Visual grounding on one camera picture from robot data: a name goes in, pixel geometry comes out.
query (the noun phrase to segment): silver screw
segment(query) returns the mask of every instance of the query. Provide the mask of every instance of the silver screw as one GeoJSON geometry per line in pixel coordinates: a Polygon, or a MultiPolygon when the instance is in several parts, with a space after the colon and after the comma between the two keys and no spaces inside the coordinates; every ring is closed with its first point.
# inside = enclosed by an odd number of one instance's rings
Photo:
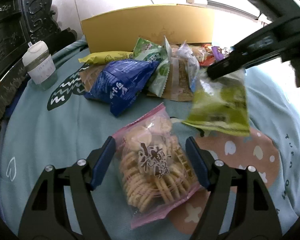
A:
{"type": "Polygon", "coordinates": [[[49,171],[53,170],[53,166],[52,165],[48,165],[44,169],[45,169],[45,171],[49,172],[49,171]]]}
{"type": "Polygon", "coordinates": [[[216,166],[218,166],[218,167],[222,167],[222,166],[224,165],[224,162],[221,161],[221,160],[216,160],[216,161],[214,162],[214,164],[215,164],[216,166]]]}
{"type": "Polygon", "coordinates": [[[248,171],[250,171],[250,172],[255,172],[255,171],[256,171],[256,168],[255,168],[254,166],[250,165],[250,166],[248,167],[248,171]]]}
{"type": "Polygon", "coordinates": [[[85,159],[80,159],[80,160],[77,161],[77,164],[79,166],[84,166],[84,165],[86,165],[86,163],[87,163],[87,161],[85,159]]]}

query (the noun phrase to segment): yellow box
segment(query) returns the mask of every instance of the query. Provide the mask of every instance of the yellow box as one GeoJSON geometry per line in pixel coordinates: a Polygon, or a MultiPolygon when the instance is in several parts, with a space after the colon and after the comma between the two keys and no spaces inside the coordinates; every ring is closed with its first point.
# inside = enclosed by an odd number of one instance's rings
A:
{"type": "Polygon", "coordinates": [[[90,53],[133,51],[138,37],[162,44],[211,43],[214,10],[162,4],[125,8],[96,15],[81,22],[90,53]]]}

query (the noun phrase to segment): green snack bag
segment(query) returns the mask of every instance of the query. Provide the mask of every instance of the green snack bag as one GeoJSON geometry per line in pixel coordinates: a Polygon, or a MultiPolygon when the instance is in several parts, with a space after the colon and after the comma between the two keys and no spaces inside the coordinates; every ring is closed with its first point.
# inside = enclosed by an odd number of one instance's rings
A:
{"type": "Polygon", "coordinates": [[[139,38],[133,50],[133,57],[136,60],[159,61],[160,64],[149,79],[146,87],[148,91],[161,97],[166,86],[169,75],[171,48],[165,38],[165,45],[162,47],[151,41],[139,38]]]}
{"type": "Polygon", "coordinates": [[[183,123],[203,130],[248,136],[250,126],[243,80],[243,69],[213,81],[205,69],[200,69],[193,106],[183,123]]]}

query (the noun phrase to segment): white bottle lid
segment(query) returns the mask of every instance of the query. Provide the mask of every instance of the white bottle lid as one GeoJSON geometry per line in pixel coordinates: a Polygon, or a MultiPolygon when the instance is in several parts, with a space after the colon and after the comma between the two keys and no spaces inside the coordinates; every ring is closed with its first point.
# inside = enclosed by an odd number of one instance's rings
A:
{"type": "Polygon", "coordinates": [[[48,46],[44,41],[38,41],[32,45],[28,51],[23,55],[22,62],[24,66],[28,66],[32,61],[40,57],[48,50],[48,46]]]}

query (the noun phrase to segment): brown mushroom print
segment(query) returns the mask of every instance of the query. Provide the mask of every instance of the brown mushroom print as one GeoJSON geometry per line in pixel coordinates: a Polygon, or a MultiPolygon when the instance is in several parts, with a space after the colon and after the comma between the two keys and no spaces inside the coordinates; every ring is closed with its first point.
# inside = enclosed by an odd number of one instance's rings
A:
{"type": "MultiPolygon", "coordinates": [[[[267,188],[278,176],[279,151],[269,137],[254,128],[250,128],[248,137],[211,131],[195,140],[201,149],[209,150],[214,159],[222,160],[230,167],[245,169],[249,165],[255,166],[267,188]]],[[[192,234],[209,195],[206,190],[198,191],[186,203],[171,211],[168,217],[175,228],[181,233],[192,234]]]]}

